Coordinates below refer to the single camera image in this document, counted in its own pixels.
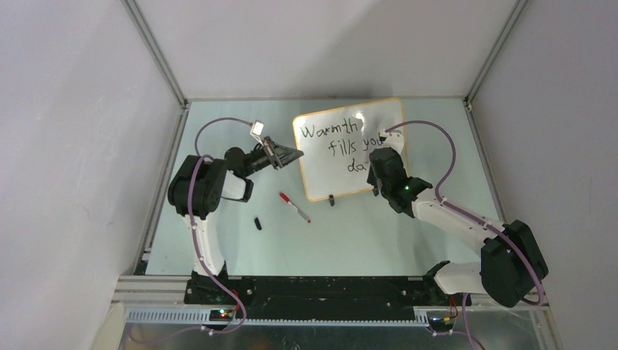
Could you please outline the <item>red capped marker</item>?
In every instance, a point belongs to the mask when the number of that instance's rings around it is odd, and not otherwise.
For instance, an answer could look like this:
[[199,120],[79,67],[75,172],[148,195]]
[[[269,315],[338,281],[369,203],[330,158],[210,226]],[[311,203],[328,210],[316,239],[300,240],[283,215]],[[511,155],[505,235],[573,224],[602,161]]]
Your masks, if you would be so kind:
[[300,207],[293,203],[286,194],[280,192],[279,196],[282,198],[283,201],[290,205],[302,217],[305,222],[307,222],[308,224],[311,223],[311,218]]

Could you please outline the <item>yellow framed whiteboard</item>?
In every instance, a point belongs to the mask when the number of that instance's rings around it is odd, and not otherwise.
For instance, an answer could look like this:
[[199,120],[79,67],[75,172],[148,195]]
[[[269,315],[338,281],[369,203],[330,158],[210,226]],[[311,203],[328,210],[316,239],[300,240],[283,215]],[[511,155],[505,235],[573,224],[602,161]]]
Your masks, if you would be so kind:
[[387,98],[296,116],[292,129],[304,152],[300,169],[309,201],[367,190],[369,154],[380,149],[379,132],[405,121],[400,98]]

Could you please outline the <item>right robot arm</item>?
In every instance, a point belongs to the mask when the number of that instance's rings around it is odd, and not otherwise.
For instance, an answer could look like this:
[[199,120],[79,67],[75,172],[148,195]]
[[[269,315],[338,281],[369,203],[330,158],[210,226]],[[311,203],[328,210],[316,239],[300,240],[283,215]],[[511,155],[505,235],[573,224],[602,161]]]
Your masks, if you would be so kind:
[[480,259],[436,264],[424,275],[427,301],[442,305],[454,294],[484,294],[511,308],[536,290],[538,302],[545,302],[542,281],[549,268],[527,224],[520,220],[492,222],[438,199],[432,184],[407,175],[395,149],[375,149],[369,161],[367,181],[374,195],[385,198],[396,213],[450,234]]

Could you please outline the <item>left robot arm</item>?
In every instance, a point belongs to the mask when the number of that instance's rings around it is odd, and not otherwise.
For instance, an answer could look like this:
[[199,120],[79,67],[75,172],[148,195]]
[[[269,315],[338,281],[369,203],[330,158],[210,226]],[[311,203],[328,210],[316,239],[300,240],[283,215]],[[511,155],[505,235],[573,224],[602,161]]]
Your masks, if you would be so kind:
[[253,174],[271,167],[282,169],[304,152],[263,138],[249,152],[229,148],[222,159],[210,155],[188,155],[168,187],[168,202],[185,221],[194,249],[193,272],[208,276],[202,293],[212,303],[223,303],[230,294],[230,283],[219,277],[226,262],[216,232],[214,212],[222,200],[246,203],[250,200]]

